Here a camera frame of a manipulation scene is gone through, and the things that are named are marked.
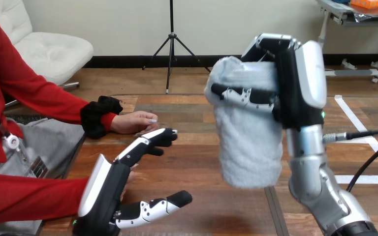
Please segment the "silver robotic arm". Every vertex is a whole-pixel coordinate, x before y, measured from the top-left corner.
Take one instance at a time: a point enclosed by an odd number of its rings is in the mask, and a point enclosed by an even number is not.
[[[122,205],[120,200],[130,168],[144,154],[163,155],[157,147],[169,147],[176,139],[176,130],[159,129],[137,138],[114,162],[100,154],[83,193],[73,234],[117,236],[121,229],[150,224],[191,203],[192,196],[187,191],[148,203]]]
[[[378,236],[359,202],[337,184],[327,164],[322,108],[327,88],[320,46],[301,44],[289,35],[261,34],[242,61],[274,61],[279,92],[229,88],[213,84],[212,92],[250,110],[273,112],[286,130],[292,196],[305,205],[325,236]]]

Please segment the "white tape line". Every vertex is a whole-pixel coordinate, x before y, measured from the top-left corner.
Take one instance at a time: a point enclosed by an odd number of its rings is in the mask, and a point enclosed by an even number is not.
[[[364,127],[362,122],[357,118],[357,116],[353,113],[353,111],[348,107],[346,102],[344,102],[343,97],[341,95],[335,95],[335,101],[347,115],[347,117],[351,120],[354,126],[357,128],[358,131],[367,131]],[[372,149],[376,152],[378,150],[378,141],[373,137],[365,138],[366,142],[372,147]]]
[[[338,184],[349,184],[353,176],[335,176]],[[356,184],[378,184],[378,176],[360,176]]]
[[[357,138],[357,139],[352,139],[352,140],[338,141],[336,143],[338,144],[367,144],[367,140],[365,138]]]

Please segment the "metal table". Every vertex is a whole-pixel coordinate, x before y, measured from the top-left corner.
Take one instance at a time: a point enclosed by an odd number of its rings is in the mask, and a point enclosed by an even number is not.
[[[335,3],[331,0],[316,0],[321,6],[321,12],[324,13],[324,22],[322,23],[321,34],[318,38],[318,43],[321,47],[324,46],[327,35],[328,20],[332,19],[337,24],[344,27],[378,27],[378,20],[376,21],[358,21],[355,18],[355,9],[352,7]],[[369,70],[336,70],[326,71],[326,76],[374,76],[378,78],[377,69]]]

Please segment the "orange object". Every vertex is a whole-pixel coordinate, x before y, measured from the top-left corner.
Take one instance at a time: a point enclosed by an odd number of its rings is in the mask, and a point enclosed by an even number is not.
[[[351,0],[350,4],[367,9],[378,8],[378,0]]]

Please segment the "wooden floor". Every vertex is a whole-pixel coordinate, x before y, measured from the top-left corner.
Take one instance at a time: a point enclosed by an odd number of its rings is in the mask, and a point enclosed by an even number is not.
[[[163,157],[144,156],[137,167],[137,180],[127,191],[124,202],[164,197],[185,189],[193,203],[154,224],[124,230],[123,236],[275,236],[273,215],[264,190],[240,190],[223,182],[218,160],[219,139],[212,107],[203,93],[208,78],[205,69],[174,68],[170,95],[164,95],[165,69],[82,69],[72,78],[81,87],[73,90],[88,101],[99,95],[115,95],[124,112],[149,111],[159,116],[163,127],[179,130],[179,138]],[[370,78],[329,78],[328,103],[324,109],[325,132],[357,131],[340,108],[334,95],[344,102],[367,129],[378,128],[378,84]],[[29,113],[15,107],[9,113]],[[89,176],[99,153],[114,158],[132,136],[109,134],[86,140],[69,178]],[[289,157],[284,142],[283,171],[275,186],[288,233],[291,236],[322,235],[309,212],[289,193]],[[329,166],[336,175],[353,175],[374,153],[369,144],[330,144]],[[378,176],[378,160],[364,175]],[[378,184],[357,184],[352,193],[378,229]],[[68,217],[48,222],[42,236],[70,236]]]

